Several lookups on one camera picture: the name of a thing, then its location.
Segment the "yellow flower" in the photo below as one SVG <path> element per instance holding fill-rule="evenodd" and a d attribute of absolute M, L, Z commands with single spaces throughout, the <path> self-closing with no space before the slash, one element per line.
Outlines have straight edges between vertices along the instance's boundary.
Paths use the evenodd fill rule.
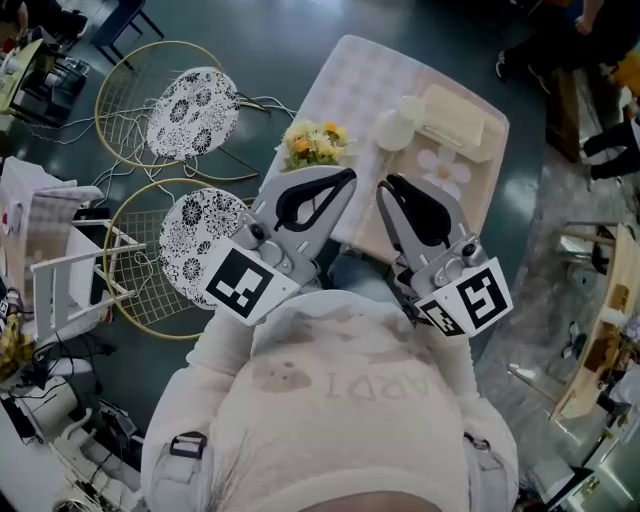
<path fill-rule="evenodd" d="M 342 156 L 344 155 L 344 149 L 336 146 L 333 148 L 333 158 L 335 158 L 336 160 L 339 160 L 340 158 L 342 158 Z"/>
<path fill-rule="evenodd" d="M 303 151 L 306 151 L 307 149 L 309 149 L 309 141 L 307 141 L 305 139 L 298 139 L 297 141 L 295 141 L 293 143 L 293 150 L 296 153 L 302 153 Z"/>
<path fill-rule="evenodd" d="M 337 129 L 338 129 L 338 125 L 333 121 L 329 121 L 324 125 L 324 131 L 327 133 L 336 133 Z"/>
<path fill-rule="evenodd" d="M 315 129 L 315 125 L 311 121 L 303 120 L 289 126 L 284 133 L 284 140 L 288 144 L 293 144 L 297 139 L 306 137 L 310 131 Z"/>
<path fill-rule="evenodd" d="M 336 129 L 336 135 L 342 144 L 349 142 L 349 132 L 344 126 L 338 126 Z"/>
<path fill-rule="evenodd" d="M 314 133 L 309 137 L 309 142 L 311 143 L 311 147 L 318 153 L 322 155 L 333 154 L 333 144 L 331 144 L 331 140 L 328 135 L 325 135 L 324 133 Z"/>

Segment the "flower bouquet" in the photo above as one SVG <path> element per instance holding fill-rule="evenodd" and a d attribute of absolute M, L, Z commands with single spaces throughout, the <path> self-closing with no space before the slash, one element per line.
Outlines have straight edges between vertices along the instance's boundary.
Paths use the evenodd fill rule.
<path fill-rule="evenodd" d="M 285 132 L 283 144 L 287 148 L 283 172 L 311 165 L 337 165 L 345 156 L 349 134 L 344 126 L 312 121 L 292 124 Z"/>

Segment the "strap buckle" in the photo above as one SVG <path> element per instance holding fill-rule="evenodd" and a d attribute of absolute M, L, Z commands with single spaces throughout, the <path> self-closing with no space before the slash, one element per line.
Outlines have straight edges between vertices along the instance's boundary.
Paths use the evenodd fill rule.
<path fill-rule="evenodd" d="M 173 438 L 169 453 L 178 457 L 200 460 L 205 446 L 207 446 L 207 436 L 200 432 L 185 432 Z"/>
<path fill-rule="evenodd" d="M 464 437 L 473 445 L 476 450 L 488 452 L 491 450 L 491 444 L 486 439 L 478 439 L 468 432 L 464 433 Z"/>

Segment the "floor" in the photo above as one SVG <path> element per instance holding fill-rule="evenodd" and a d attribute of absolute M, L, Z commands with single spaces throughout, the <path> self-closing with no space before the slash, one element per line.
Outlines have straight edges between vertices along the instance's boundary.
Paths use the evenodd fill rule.
<path fill-rule="evenodd" d="M 590 108 L 585 76 L 577 72 L 576 79 L 584 137 L 598 133 L 600 127 Z M 615 156 L 610 153 L 601 158 Z M 514 311 L 499 324 L 476 366 L 483 394 L 503 415 L 518 443 L 523 478 L 533 466 L 555 456 L 572 465 L 582 464 L 607 419 L 596 406 L 589 416 L 550 422 L 553 404 L 506 371 L 511 363 L 523 368 L 538 366 L 567 381 L 576 364 L 574 358 L 560 357 L 569 325 L 575 321 L 588 332 L 604 294 L 604 276 L 598 276 L 587 290 L 570 282 L 567 264 L 556 257 L 554 229 L 569 221 L 600 221 L 627 223 L 639 232 L 631 199 L 637 186 L 635 175 L 622 184 L 597 182 L 590 193 L 586 169 L 582 164 L 569 164 L 546 147 L 526 256 L 511 289 Z"/>
<path fill-rule="evenodd" d="M 111 8 L 89 0 L 69 2 L 91 14 L 96 22 Z M 507 115 L 510 132 L 481 236 L 485 249 L 500 258 L 505 277 L 512 283 L 525 254 L 543 169 L 545 102 L 527 80 L 516 79 L 506 86 L 496 79 L 493 65 L 498 51 L 525 37 L 529 29 L 526 20 L 515 19 L 497 30 L 503 10 L 492 5 L 486 2 L 480 8 L 474 2 L 458 2 L 450 6 L 429 0 L 150 0 L 145 12 L 165 32 L 167 40 L 190 41 L 214 53 L 244 94 L 275 96 L 290 108 L 300 105 L 322 63 L 345 34 L 366 37 L 414 57 L 495 105 Z M 138 25 L 144 30 L 143 36 L 136 39 L 137 34 L 127 30 L 117 43 L 121 52 L 155 40 L 142 20 Z M 111 65 L 84 41 L 72 53 L 89 62 L 92 69 L 70 120 L 90 118 Z M 265 116 L 243 111 L 227 148 L 264 173 L 288 124 L 284 114 Z M 70 140 L 83 126 L 57 133 L 35 131 Z M 113 163 L 93 129 L 77 143 L 59 145 L 33 137 L 29 128 L 16 124 L 12 140 L 20 158 L 40 163 L 61 178 L 78 179 L 81 184 L 91 183 Z M 244 173 L 238 164 L 216 153 L 203 159 L 200 169 L 219 176 Z M 168 169 L 162 178 L 180 172 Z M 255 195 L 259 181 L 226 188 L 247 197 Z M 117 179 L 107 204 L 115 208 L 146 183 L 142 173 Z M 192 343 L 152 338 L 119 316 L 113 324 L 96 329 L 95 334 L 119 348 L 112 356 L 96 360 L 103 396 L 128 410 L 144 430 L 166 382 L 185 364 Z M 488 338 L 486 333 L 473 340 L 476 357 Z M 79 381 L 76 385 L 84 403 L 96 400 L 90 384 Z"/>

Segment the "flower-patterned mat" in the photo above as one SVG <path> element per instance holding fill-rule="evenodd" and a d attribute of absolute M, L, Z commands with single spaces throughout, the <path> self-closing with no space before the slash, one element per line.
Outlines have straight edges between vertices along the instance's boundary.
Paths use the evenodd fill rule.
<path fill-rule="evenodd" d="M 173 82 L 156 103 L 147 143 L 160 157 L 186 160 L 213 151 L 238 121 L 235 84 L 215 68 L 193 68 Z"/>
<path fill-rule="evenodd" d="M 233 194 L 203 188 L 178 199 L 162 222 L 160 267 L 173 287 L 202 309 L 215 308 L 198 291 L 209 251 L 235 233 L 245 209 Z"/>

